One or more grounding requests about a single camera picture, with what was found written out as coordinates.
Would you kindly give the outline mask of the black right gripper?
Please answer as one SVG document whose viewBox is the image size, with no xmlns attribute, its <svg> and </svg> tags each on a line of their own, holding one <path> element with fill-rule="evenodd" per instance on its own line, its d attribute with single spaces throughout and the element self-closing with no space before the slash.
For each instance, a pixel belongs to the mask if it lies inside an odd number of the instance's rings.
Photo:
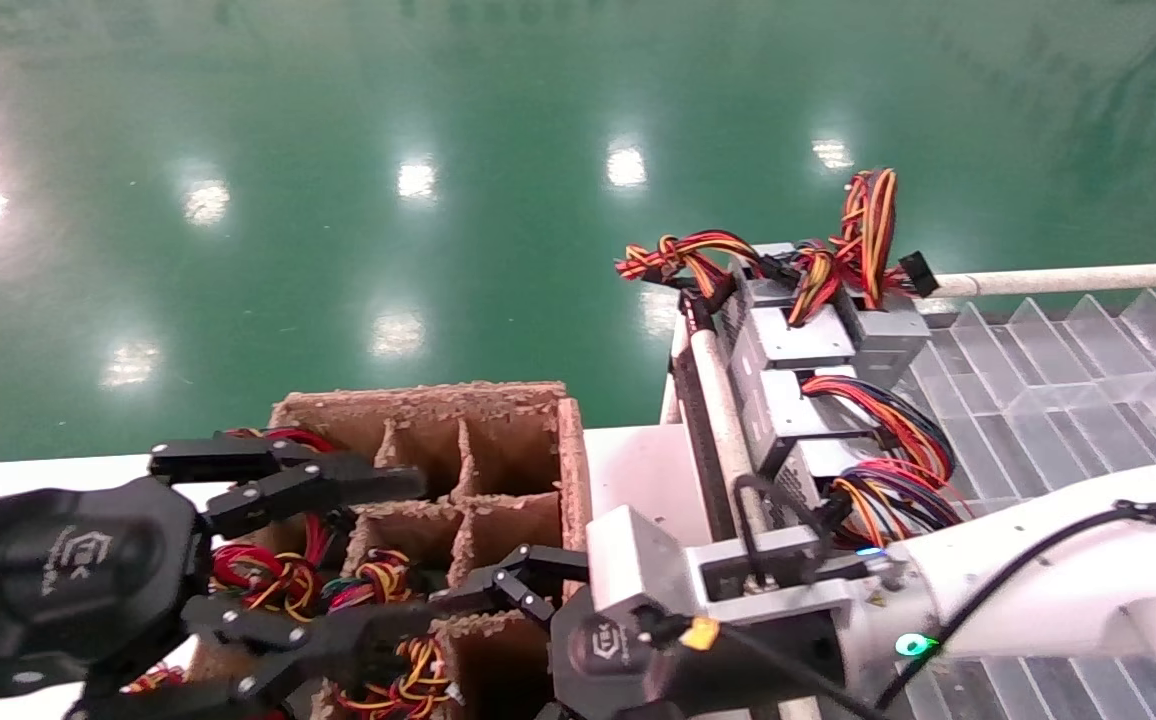
<svg viewBox="0 0 1156 720">
<path fill-rule="evenodd" d="M 814 695 L 751 641 L 830 682 L 847 680 L 833 610 L 806 606 L 802 589 L 718 602 L 683 589 L 586 591 L 558 611 L 553 597 L 564 585 L 588 579 L 587 552 L 523 544 L 427 604 L 440 618 L 517 610 L 551 624 L 556 702 L 578 719 L 733 719 Z"/>
</svg>

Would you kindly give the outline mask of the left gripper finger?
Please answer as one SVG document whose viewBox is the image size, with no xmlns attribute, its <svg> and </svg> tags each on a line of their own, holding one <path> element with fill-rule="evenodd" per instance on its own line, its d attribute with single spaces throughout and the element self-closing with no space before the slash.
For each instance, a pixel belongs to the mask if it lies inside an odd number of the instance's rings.
<svg viewBox="0 0 1156 720">
<path fill-rule="evenodd" d="M 418 500 L 430 489 L 427 473 L 413 466 L 377 468 L 366 457 L 268 436 L 217 433 L 162 443 L 150 451 L 148 472 L 170 487 L 229 484 L 203 511 L 214 536 L 229 541 L 294 515 Z"/>
</svg>

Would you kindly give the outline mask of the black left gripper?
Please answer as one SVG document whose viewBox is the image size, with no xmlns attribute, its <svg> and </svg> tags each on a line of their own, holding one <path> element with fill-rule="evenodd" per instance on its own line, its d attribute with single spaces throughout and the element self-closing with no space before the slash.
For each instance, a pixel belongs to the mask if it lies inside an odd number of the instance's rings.
<svg viewBox="0 0 1156 720">
<path fill-rule="evenodd" d="M 307 623 L 202 596 L 212 534 L 158 478 L 0 497 L 0 698 L 83 682 L 71 719 L 264 719 L 310 680 L 385 682 L 437 618 L 422 602 Z M 188 633 L 252 656 L 236 678 L 123 693 Z"/>
</svg>

